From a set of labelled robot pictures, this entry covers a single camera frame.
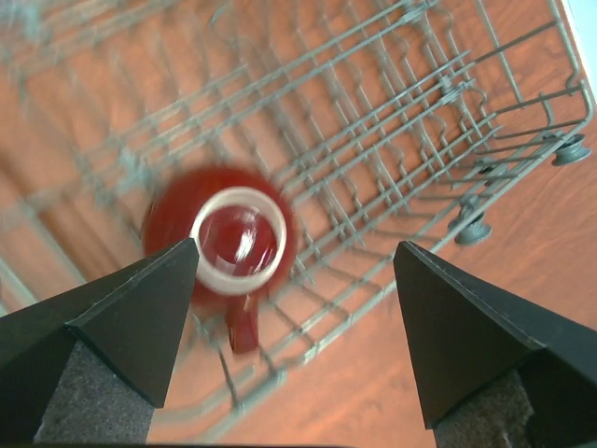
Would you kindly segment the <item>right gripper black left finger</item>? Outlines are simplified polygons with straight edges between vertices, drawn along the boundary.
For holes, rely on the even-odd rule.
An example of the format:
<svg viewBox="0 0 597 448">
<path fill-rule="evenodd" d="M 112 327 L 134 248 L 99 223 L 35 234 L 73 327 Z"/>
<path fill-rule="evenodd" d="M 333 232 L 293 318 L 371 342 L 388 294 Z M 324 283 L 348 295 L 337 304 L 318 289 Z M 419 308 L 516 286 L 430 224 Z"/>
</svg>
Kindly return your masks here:
<svg viewBox="0 0 597 448">
<path fill-rule="evenodd" d="M 4 316 L 2 442 L 145 442 L 165 403 L 198 260 L 186 239 Z"/>
</svg>

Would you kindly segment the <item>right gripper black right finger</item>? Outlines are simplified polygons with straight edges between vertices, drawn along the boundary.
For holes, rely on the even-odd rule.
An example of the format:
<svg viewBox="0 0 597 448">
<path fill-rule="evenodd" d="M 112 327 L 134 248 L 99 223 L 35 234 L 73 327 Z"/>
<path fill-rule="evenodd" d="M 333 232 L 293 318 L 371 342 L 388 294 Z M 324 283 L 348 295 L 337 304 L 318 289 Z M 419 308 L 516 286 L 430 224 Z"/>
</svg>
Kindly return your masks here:
<svg viewBox="0 0 597 448">
<path fill-rule="evenodd" d="M 439 447 L 592 447 L 596 333 L 412 242 L 400 310 L 426 428 Z"/>
</svg>

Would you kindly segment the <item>dark red round mug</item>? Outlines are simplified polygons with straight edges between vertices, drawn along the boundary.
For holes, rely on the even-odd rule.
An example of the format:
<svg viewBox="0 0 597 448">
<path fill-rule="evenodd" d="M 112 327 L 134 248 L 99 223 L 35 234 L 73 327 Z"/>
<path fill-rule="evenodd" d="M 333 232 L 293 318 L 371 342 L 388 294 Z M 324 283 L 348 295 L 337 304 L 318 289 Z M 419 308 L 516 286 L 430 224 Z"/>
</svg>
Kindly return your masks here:
<svg viewBox="0 0 597 448">
<path fill-rule="evenodd" d="M 192 304 L 202 315 L 224 315 L 233 354 L 256 351 L 258 304 L 281 286 L 298 252 L 290 200 L 254 169 L 189 169 L 152 198 L 142 245 L 151 254 L 186 238 L 199 252 Z"/>
</svg>

